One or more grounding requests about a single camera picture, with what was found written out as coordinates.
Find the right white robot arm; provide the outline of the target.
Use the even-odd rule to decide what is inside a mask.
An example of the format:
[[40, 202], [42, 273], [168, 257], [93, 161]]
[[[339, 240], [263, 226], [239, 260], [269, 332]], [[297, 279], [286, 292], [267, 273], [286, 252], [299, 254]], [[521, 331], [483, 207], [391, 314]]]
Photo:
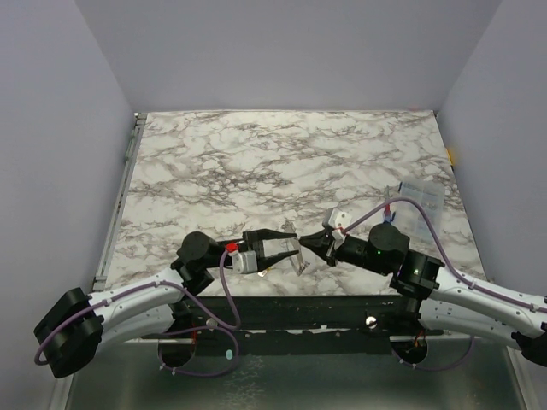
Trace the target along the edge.
[[517, 349], [534, 364], [546, 364], [546, 299], [509, 290], [458, 272], [449, 264], [409, 249], [409, 237], [388, 224], [368, 239], [325, 228], [299, 243], [334, 267], [348, 263], [391, 276], [390, 286], [416, 300], [392, 314], [394, 327], [411, 334], [421, 326], [489, 338]]

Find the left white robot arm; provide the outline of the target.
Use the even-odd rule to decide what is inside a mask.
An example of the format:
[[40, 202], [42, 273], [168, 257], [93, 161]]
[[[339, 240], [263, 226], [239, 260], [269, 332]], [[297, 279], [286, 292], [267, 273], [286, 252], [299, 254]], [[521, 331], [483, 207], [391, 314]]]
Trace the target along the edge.
[[210, 269], [238, 275], [259, 273], [297, 255], [290, 249], [269, 255], [266, 241], [294, 240], [296, 234], [260, 229], [242, 238], [217, 242], [194, 231], [176, 252], [176, 259], [160, 272], [114, 290], [86, 294], [81, 288], [65, 292], [38, 322], [33, 333], [38, 341], [34, 362], [48, 366], [55, 378], [65, 378], [89, 364], [96, 353], [133, 338], [198, 333], [186, 301], [191, 301], [229, 337], [241, 326], [235, 302], [227, 300], [235, 322], [214, 314], [198, 295], [213, 282]]

